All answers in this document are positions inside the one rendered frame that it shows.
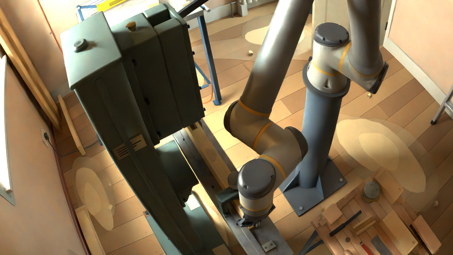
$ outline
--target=brown knob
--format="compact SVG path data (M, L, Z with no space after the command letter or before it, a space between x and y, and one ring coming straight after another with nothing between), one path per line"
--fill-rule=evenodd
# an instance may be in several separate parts
M126 25L127 29L129 29L130 32L134 32L136 26L137 25L135 24L135 21L131 21L131 22L127 23L127 25Z

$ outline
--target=black cable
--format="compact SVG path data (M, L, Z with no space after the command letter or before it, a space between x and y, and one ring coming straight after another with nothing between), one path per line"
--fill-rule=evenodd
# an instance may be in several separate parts
M48 134L47 134L47 133L44 133L44 138L46 138L46 140L47 140L48 143L50 144L50 147L52 147L52 149L53 149L58 155L60 155L60 156L62 156L62 157L67 156L67 155L69 155L69 154L72 154L72 153L74 153L74 152L78 152L78 150L76 149L75 151L70 152L70 153L68 153L68 154L66 154L66 155L61 155L61 154L58 153L57 150L52 146L52 143L49 141L49 137L48 137ZM95 143L97 143L98 141L99 141L99 140L97 140L97 141L95 141L94 143L88 145L87 147L84 147L84 149L86 149L86 148L88 148L88 147L90 147L90 146L93 146L93 145L94 145Z

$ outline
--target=power cord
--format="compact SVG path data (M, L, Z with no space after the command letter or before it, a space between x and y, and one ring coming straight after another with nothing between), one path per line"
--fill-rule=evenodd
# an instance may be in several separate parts
M60 155L60 156L62 156L62 157L67 156L67 155L72 154L72 153L75 153L75 152L78 152L78 150L75 150L75 151L70 152L70 153L68 153L68 154L66 154L66 155L61 155L61 154L58 153L57 150L52 146L52 143L49 141L49 134L47 134L47 132L44 133L44 138L49 142L50 147L52 147L52 149L53 149L58 155ZM96 142L94 142L94 143L88 145L87 147L84 147L84 149L86 149L86 148L88 148L88 147L90 147L90 146L93 146L93 145L94 145L95 143L97 143L97 142L101 143L101 141L99 140L99 137L98 137L98 140L97 140Z

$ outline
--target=red pencil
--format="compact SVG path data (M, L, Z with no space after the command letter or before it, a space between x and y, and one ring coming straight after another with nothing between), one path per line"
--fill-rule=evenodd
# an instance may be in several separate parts
M366 253L368 253L368 255L373 255L371 253L371 251L365 246L365 244L363 244L362 242L360 242L360 244L362 245L363 249L366 251Z

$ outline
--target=green machine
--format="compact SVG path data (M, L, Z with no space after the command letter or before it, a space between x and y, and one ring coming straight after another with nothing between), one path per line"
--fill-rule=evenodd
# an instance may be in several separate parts
M210 246L223 240L218 232L205 240L200 233L210 230L193 215L201 212L186 206L197 178L176 144L154 148L204 117L187 23L169 4L112 28L99 12L61 40L69 86L149 212L153 230L171 241L163 246L182 255L213 254Z

